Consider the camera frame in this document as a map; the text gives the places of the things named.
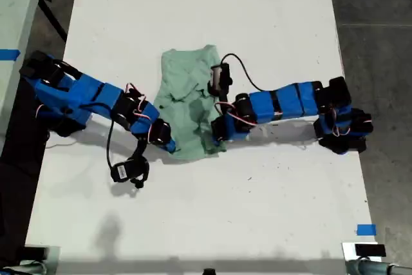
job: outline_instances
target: crumpled fabric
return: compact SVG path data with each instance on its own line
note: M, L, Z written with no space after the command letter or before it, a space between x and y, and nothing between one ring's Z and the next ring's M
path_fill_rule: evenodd
M176 142L173 158L197 160L225 151L223 143L215 146L212 141L211 122L219 114L214 108L217 99L207 91L211 66L219 63L213 45L162 55L162 83L153 103L171 126Z

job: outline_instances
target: red and white wire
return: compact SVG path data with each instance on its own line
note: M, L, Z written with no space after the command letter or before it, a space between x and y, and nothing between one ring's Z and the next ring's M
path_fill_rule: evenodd
M235 106L234 106L233 104L229 103L229 102L217 101L217 102L214 103L214 107L216 108L216 110L219 112L220 115L222 115L222 114L221 114L221 111L219 111L219 110L217 109L217 107L216 107L218 104L219 104L219 105L224 104L224 105L230 106L233 110L236 110ZM249 122L249 121L247 121L247 120L245 120L245 119L243 119L243 118L241 118L241 117L238 117L238 116L236 116L236 115L233 115L231 112L226 112L226 113L227 113L227 115L230 115L230 116L233 117L234 119L240 120L241 122L244 122L245 124L247 124L247 125L249 125L249 126L257 126L257 125L258 125L258 124L256 124L255 122Z
M136 88L135 85L133 85L133 83L127 83L127 84L126 84L126 89L125 89L125 91L124 91L125 93L128 93L128 92L129 92L130 86L131 86L134 90L137 91L137 88ZM142 109L140 109L140 106L142 105L143 101L146 100L146 95L142 94L142 96L143 96L143 99L140 99L140 98L139 98L140 102L139 102L139 105L137 106L137 110L138 110L139 112L142 112Z
M36 114L35 114L35 116L34 116L35 119L37 118L37 115L39 114L40 108L41 108L42 106L44 106L44 104L39 105L39 107L37 108Z
M150 143L150 132L152 131L152 120L147 115L137 113L136 110L133 111L133 115L143 117L144 119L148 119L150 121L149 131L147 132L147 143Z

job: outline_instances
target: cable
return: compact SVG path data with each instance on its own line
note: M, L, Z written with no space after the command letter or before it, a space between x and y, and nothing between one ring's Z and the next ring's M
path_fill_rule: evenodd
M88 104L82 104L79 107L80 108L90 108L91 106L102 106L102 107L108 109L109 113L111 114L111 108L107 104L102 103L102 102L92 102L92 103L88 103ZM112 118L110 129L109 129L108 141L106 142L106 159L108 161L108 166L110 168L110 171L113 168L113 166L111 165L111 162L110 162L110 140L111 140L111 134L113 133L114 125L115 125L115 121Z
M236 110L236 107L235 107L233 104L228 103L228 102L224 102L224 101L218 101L218 102L215 102L214 107L215 107L216 111L218 111L218 113L219 113L220 115L222 115L222 113L221 113L221 111L219 111L219 110L217 109L217 107L216 107L217 104L225 104L225 105L227 105L227 106L230 106L233 110ZM226 113L227 113L228 115L230 115L231 117L233 117L234 119L240 120L241 122L244 122L245 124L247 124L247 125L249 125L249 126L257 126L257 125L258 125L258 124L254 123L254 122L248 122L247 120L245 120L245 119L243 119L243 118L241 118L241 117L238 117L238 116L236 116L236 115L233 115L233 114L230 113L230 112L226 112Z
M35 114L35 116L34 116L35 119L37 118L37 114L39 114L39 110L40 110L40 108L41 108L42 106L44 106L44 104L39 105L39 107L37 108L36 114Z
M108 142L106 143L106 159L108 160L108 166L110 168L110 171L112 170L112 165L110 162L110 140L111 140L111 134L113 132L113 126L115 125L115 121L111 121L110 129L109 129L109 135L108 135Z
M233 57L235 57L235 58L240 62L241 66L242 66L242 68L243 68L243 71L244 71L245 74L246 74L247 79L249 80L249 82L251 83L251 85L253 85L253 87L255 87L255 88L256 88L257 90L259 90L259 91L264 91L264 90L262 90L261 88L257 87L257 86L255 85L255 83L253 83L252 79L250 78L249 74L247 73L247 70L246 70L245 65L243 64L243 61L242 61L242 60L239 58L239 56L237 56L235 53L229 53L229 54L226 54L225 56L223 56L223 58L221 59L220 65L223 64L223 61L225 61L225 59L226 59L228 56L233 56Z
M152 120L147 115L137 113L136 110L133 111L133 115L144 117L145 119L148 119L150 121L149 131L147 132L147 143L150 143L150 132L152 131Z

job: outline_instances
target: concrete floor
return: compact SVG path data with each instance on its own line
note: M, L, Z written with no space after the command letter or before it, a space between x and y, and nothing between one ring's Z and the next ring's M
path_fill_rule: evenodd
M353 103L373 115L375 131L360 159L377 241L388 261L412 266L412 0L333 0ZM50 5L65 29L73 0ZM37 10L28 53L62 57L64 43Z

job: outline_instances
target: black cable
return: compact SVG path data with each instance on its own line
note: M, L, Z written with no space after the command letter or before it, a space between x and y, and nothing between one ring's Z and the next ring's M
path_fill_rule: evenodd
M108 109L108 111L111 113L111 108L107 104L102 103L102 102L92 102L92 103L89 103L89 104L82 104L79 107L80 108L89 108L91 106L102 106L102 107ZM113 166L111 165L111 162L110 162L110 140L111 140L111 134L113 133L114 125L115 125L115 121L112 119L110 129L109 129L108 141L106 142L106 159L108 161L108 166L110 168L110 171L113 168Z
M255 88L256 88L257 90L259 90L259 91L264 91L264 90L262 90L261 88L257 87L257 86L255 85L255 83L253 83L252 79L249 77L249 74L247 73L247 70L246 70L245 65L243 64L243 61L242 61L242 60L239 58L239 56L237 56L235 53L229 53L229 54L226 54L225 56L223 56L223 58L221 59L220 65L223 64L223 61L225 61L225 59L226 59L228 56L233 56L233 57L235 57L235 58L240 62L241 66L242 66L242 68L243 68L243 71L244 71L245 74L246 74L247 79L249 80L249 82L251 83L251 85L253 85L253 87L255 87Z
M106 143L106 159L108 160L108 165L110 168L110 171L112 170L112 165L110 162L110 140L111 140L111 134L113 132L113 126L115 125L115 121L111 121L110 129L109 129L109 135L108 135L108 142Z

